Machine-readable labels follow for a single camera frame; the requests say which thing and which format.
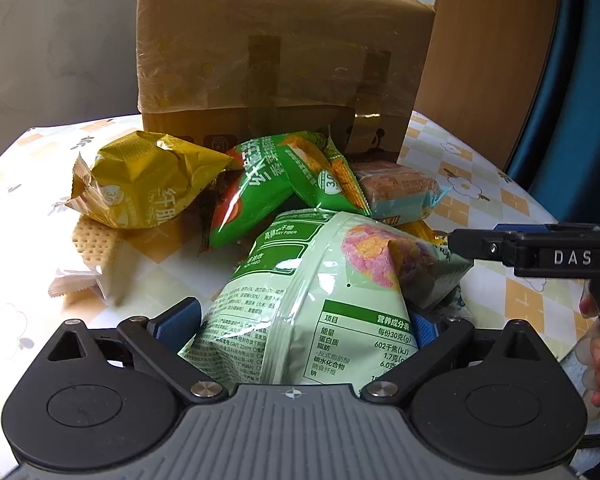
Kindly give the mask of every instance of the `human hand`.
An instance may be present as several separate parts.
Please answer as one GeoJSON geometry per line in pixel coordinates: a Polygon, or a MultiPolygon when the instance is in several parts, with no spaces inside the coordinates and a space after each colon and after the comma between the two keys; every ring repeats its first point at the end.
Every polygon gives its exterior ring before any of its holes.
{"type": "MultiPolygon", "coordinates": [[[[596,317],[599,314],[596,302],[589,293],[589,282],[580,298],[580,313],[583,317],[596,317]]],[[[597,320],[575,348],[576,358],[587,367],[582,375],[582,384],[592,391],[591,403],[600,407],[600,321],[597,320]]]]}

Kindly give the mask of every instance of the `brown tape strip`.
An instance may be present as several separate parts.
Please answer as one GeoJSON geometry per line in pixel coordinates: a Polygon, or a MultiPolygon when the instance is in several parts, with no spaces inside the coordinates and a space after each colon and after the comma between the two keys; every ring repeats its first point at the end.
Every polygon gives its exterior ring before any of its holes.
{"type": "Polygon", "coordinates": [[[372,147],[380,127],[384,86],[389,75],[391,53],[369,50],[365,56],[362,80],[356,92],[356,115],[346,153],[363,153],[372,147]]]}
{"type": "Polygon", "coordinates": [[[249,37],[247,106],[252,137],[274,133],[281,42],[280,36],[249,37]]]}

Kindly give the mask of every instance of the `tablecloth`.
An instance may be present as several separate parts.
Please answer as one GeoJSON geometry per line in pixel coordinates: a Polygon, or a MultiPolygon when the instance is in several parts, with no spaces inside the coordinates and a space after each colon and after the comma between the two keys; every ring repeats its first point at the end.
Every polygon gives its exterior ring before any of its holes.
{"type": "MultiPolygon", "coordinates": [[[[0,158],[0,410],[62,320],[78,317],[90,328],[113,327],[131,315],[153,317],[186,296],[197,297],[206,309],[249,249],[235,244],[199,256],[200,229],[185,212],[160,227],[125,234],[125,294],[107,300],[95,290],[48,296],[60,247],[77,221],[75,211],[58,205],[70,193],[76,156],[93,162],[101,146],[141,127],[140,116],[128,116],[34,128],[0,158]]],[[[452,188],[427,219],[433,229],[555,221],[483,156],[421,114],[411,117],[398,161],[452,188]]],[[[476,262],[461,286],[478,327],[527,319],[558,359],[589,326],[578,312],[581,282],[526,280],[502,264],[476,262]]],[[[0,477],[14,466],[0,429],[0,477]]]]}

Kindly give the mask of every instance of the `snack pile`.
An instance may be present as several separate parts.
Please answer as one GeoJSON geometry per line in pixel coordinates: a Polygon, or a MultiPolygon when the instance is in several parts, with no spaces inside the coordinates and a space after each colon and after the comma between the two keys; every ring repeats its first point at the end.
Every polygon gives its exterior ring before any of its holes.
{"type": "Polygon", "coordinates": [[[437,305],[471,267],[422,221],[445,193],[435,180],[384,161],[350,168],[327,134],[220,153],[136,131],[101,148],[92,168],[78,156],[64,204],[82,213],[72,239],[82,262],[60,269],[49,294],[98,285],[106,296],[120,230],[158,226],[205,189],[200,211],[217,199],[212,217],[200,215],[212,248],[256,236],[180,352],[229,387],[359,390],[418,350],[408,304],[437,305]]]}

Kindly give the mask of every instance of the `wooden cabinet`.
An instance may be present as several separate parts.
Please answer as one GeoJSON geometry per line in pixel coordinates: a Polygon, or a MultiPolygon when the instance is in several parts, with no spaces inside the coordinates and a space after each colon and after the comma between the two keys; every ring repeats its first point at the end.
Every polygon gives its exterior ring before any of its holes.
{"type": "Polygon", "coordinates": [[[558,0],[436,0],[414,108],[504,168],[533,102],[558,0]]]}

